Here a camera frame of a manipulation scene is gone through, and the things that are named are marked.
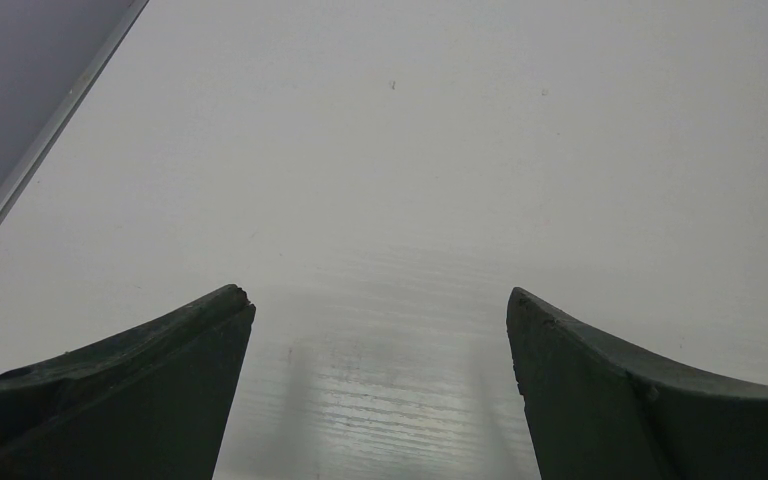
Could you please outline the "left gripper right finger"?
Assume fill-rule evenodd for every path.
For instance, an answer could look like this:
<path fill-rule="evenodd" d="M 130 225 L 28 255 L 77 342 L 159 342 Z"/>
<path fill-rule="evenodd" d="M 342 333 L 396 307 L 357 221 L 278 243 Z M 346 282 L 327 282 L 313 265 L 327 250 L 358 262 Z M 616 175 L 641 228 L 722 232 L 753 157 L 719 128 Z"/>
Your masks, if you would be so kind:
<path fill-rule="evenodd" d="M 517 387 L 545 479 L 768 479 L 768 385 L 661 356 L 515 288 Z"/>

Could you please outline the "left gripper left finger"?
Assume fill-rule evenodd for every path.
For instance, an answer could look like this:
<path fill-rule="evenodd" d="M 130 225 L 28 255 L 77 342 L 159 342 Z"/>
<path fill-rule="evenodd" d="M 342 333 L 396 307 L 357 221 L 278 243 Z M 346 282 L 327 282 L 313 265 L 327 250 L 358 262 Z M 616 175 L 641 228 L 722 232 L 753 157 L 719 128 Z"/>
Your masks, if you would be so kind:
<path fill-rule="evenodd" d="M 255 317 L 229 284 L 0 374 L 0 479 L 209 479 Z"/>

